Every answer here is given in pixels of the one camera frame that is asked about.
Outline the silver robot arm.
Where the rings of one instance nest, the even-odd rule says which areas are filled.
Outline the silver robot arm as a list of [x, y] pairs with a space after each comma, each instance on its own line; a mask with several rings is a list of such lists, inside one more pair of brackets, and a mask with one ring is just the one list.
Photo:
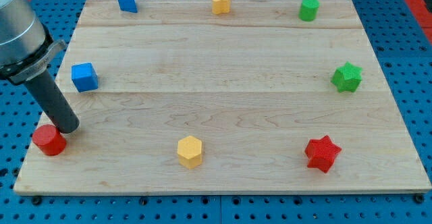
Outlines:
[[1, 79], [21, 84], [43, 73], [66, 48], [54, 40], [28, 0], [1, 0]]

